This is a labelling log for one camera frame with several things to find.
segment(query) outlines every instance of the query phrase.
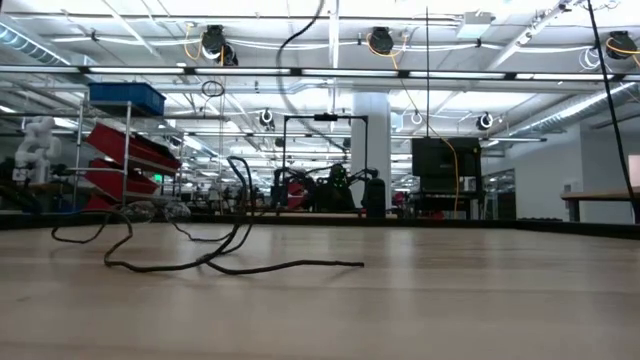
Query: black metal frame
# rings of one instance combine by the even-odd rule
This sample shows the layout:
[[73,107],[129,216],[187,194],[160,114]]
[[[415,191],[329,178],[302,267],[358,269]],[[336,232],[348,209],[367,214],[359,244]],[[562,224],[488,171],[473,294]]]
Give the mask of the black metal frame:
[[[369,116],[353,116],[353,115],[330,115],[336,120],[351,120],[351,119],[360,119],[364,121],[364,168],[366,169],[369,165]],[[317,119],[315,115],[285,115],[284,116],[284,135],[283,135],[283,144],[282,144],[282,168],[287,167],[287,123],[292,119]],[[282,183],[284,184],[284,171],[282,172]]]

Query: tangled cable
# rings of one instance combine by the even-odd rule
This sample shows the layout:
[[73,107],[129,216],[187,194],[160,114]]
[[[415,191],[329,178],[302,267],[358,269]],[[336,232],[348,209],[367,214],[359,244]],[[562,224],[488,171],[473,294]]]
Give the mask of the tangled cable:
[[[247,176],[249,178],[248,186],[247,186],[246,179],[244,178],[242,173],[240,173],[240,171],[238,170],[238,168],[234,164],[234,161],[239,161],[244,165],[244,168],[245,168],[245,170],[247,172]],[[253,217],[255,215],[255,201],[254,201],[255,200],[255,193],[254,193],[254,190],[253,190],[253,182],[252,182],[252,179],[251,179],[251,171],[250,171],[249,165],[247,164],[247,162],[244,159],[239,158],[239,157],[235,157],[235,156],[228,157],[227,158],[227,162],[229,163],[231,169],[236,174],[236,176],[238,176],[238,178],[240,179],[240,182],[242,183],[242,196],[241,196],[242,201],[241,201],[241,204],[243,204],[243,206],[245,206],[245,207],[246,207],[246,200],[247,200],[247,190],[249,190],[249,194],[250,194],[249,197],[250,197],[250,204],[251,204],[251,208],[250,208],[251,215],[249,217],[247,217],[246,215],[238,214],[236,223],[233,225],[232,230],[227,235],[225,235],[225,236],[223,236],[222,238],[219,238],[219,239],[198,239],[198,238],[193,238],[188,232],[180,229],[175,223],[172,222],[172,224],[174,225],[174,227],[178,231],[188,235],[189,239],[192,240],[192,241],[223,242],[217,249],[215,249],[212,252],[206,253],[206,254],[198,257],[195,261],[184,263],[184,264],[178,264],[178,265],[138,266],[138,265],[134,265],[134,264],[131,264],[129,262],[126,262],[126,261],[112,260],[111,256],[115,253],[115,251],[118,250],[121,246],[123,246],[127,241],[129,241],[133,237],[133,226],[131,225],[131,221],[129,220],[129,218],[127,218],[124,214],[122,214],[122,213],[120,213],[118,211],[114,211],[114,210],[88,210],[88,211],[81,211],[81,212],[78,212],[78,213],[75,213],[75,214],[71,214],[71,215],[68,216],[68,218],[73,219],[74,217],[77,217],[77,216],[80,216],[80,215],[84,215],[84,214],[105,214],[106,215],[104,220],[103,220],[103,222],[102,222],[102,225],[100,226],[98,231],[95,233],[95,235],[93,235],[89,239],[86,239],[86,240],[72,240],[72,239],[61,238],[61,237],[57,236],[57,233],[58,233],[58,230],[60,230],[62,228],[62,226],[57,226],[57,227],[53,228],[51,230],[51,237],[56,241],[65,242],[65,243],[87,244],[87,243],[90,243],[90,242],[96,240],[98,238],[98,236],[102,233],[104,228],[107,226],[109,221],[113,217],[116,217],[119,220],[123,221],[127,225],[128,234],[122,240],[118,241],[115,245],[113,245],[104,254],[103,262],[107,267],[118,267],[119,266],[119,267],[124,267],[124,268],[126,268],[128,270],[131,270],[133,272],[137,272],[137,273],[160,272],[160,271],[163,271],[163,272],[180,271],[180,270],[186,270],[186,269],[199,267],[201,265],[207,265],[210,268],[215,269],[215,270],[217,270],[217,271],[219,271],[219,272],[221,272],[223,274],[226,274],[226,275],[259,274],[259,273],[271,272],[271,271],[286,269],[286,268],[295,267],[295,266],[304,266],[304,265],[309,265],[309,266],[364,267],[364,263],[362,263],[362,262],[324,261],[324,260],[297,260],[297,261],[286,262],[286,263],[273,265],[273,266],[265,266],[265,267],[259,267],[259,268],[251,268],[251,269],[229,269],[229,268],[225,268],[225,267],[222,267],[220,265],[215,264],[213,262],[214,259],[216,259],[219,256],[231,254],[234,251],[237,251],[238,249],[240,249],[245,244],[247,238],[249,237],[251,229],[253,228]],[[242,239],[240,240],[240,242],[237,245],[229,248],[229,246],[231,245],[231,243],[235,239],[238,231],[245,224],[245,219],[247,219],[247,218],[248,218],[248,221],[246,221],[246,223],[248,224],[248,228],[247,228],[246,232],[244,233],[244,235],[242,236]]]

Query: black monitor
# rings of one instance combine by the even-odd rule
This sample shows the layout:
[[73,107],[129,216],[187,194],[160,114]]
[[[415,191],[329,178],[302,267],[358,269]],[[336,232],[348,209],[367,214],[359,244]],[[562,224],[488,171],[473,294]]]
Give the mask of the black monitor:
[[[477,138],[450,138],[447,141],[456,150],[458,175],[477,176],[480,166],[480,141]],[[411,154],[414,176],[431,178],[455,176],[453,152],[442,139],[412,139]]]

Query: hanging cable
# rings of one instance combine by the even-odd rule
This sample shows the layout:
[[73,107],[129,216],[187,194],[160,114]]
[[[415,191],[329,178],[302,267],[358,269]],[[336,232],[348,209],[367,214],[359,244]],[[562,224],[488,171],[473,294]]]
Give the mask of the hanging cable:
[[[313,26],[313,24],[316,23],[316,21],[320,17],[320,13],[322,12],[322,8],[324,8],[324,1],[325,0],[320,0],[320,2],[318,3],[318,8],[316,9],[316,13],[313,15],[313,19],[311,19],[311,21],[304,28],[302,28],[302,30],[300,30],[297,33],[291,35],[287,40],[285,40],[284,43],[282,43],[282,45],[278,49],[278,53],[276,54],[276,67],[278,69],[282,68],[282,52],[284,51],[284,49],[289,45],[289,43],[291,43],[293,40],[297,39],[302,34],[307,32]],[[276,82],[278,84],[278,90],[280,92],[280,96],[282,97],[282,101],[284,102],[285,106],[287,107],[287,109],[289,110],[289,112],[292,115],[297,115],[298,114],[298,110],[293,105],[293,103],[291,103],[291,100],[289,100],[289,96],[287,95],[287,91],[284,88],[284,82],[283,82],[282,76],[276,77]],[[320,136],[321,138],[323,138],[325,141],[327,141],[332,146],[340,149],[345,154],[347,153],[347,149],[344,146],[342,146],[342,145],[338,144],[337,142],[333,141],[333,139],[331,139],[330,137],[328,137],[327,135],[325,135],[321,131],[318,131],[317,129],[315,129],[312,126],[309,126],[309,124],[307,124],[304,121],[300,121],[300,123],[307,130],[313,132],[315,135]]]
[[[587,6],[589,9],[589,16],[591,18],[591,25],[593,27],[593,36],[595,38],[595,43],[600,44],[600,34],[598,33],[598,25],[596,23],[596,17],[593,10],[593,5],[591,4],[591,0],[587,0]],[[633,186],[631,185],[631,178],[629,177],[629,169],[627,168],[627,161],[625,159],[625,153],[622,146],[622,136],[620,135],[620,127],[618,126],[618,117],[616,115],[616,109],[613,103],[613,97],[611,96],[611,84],[609,83],[607,67],[604,62],[604,52],[602,51],[602,47],[600,46],[598,46],[598,57],[600,58],[600,69],[602,70],[602,76],[604,78],[604,87],[607,92],[607,100],[609,101],[609,112],[611,113],[611,123],[613,124],[613,130],[616,136],[616,144],[618,148],[618,157],[620,160],[620,166],[622,167],[622,175],[624,176],[624,180],[627,185],[627,191],[629,192],[629,200],[631,200],[631,205],[633,206],[634,215],[636,219],[640,219],[640,203],[638,203],[638,200],[636,199],[636,196],[633,192]]]

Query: ceiling duct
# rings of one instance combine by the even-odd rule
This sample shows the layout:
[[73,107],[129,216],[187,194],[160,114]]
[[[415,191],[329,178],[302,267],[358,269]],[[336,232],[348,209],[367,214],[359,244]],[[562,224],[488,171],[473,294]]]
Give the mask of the ceiling duct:
[[[611,89],[614,106],[620,106],[639,96],[640,85],[637,83],[620,84]],[[525,120],[529,124],[509,133],[509,137],[522,137],[532,133],[548,133],[564,128],[584,119],[600,114],[609,109],[607,92],[600,91],[592,95],[574,96],[536,116]]]
[[39,44],[6,16],[0,16],[0,44],[17,50],[46,65],[69,65],[70,63],[53,51]]

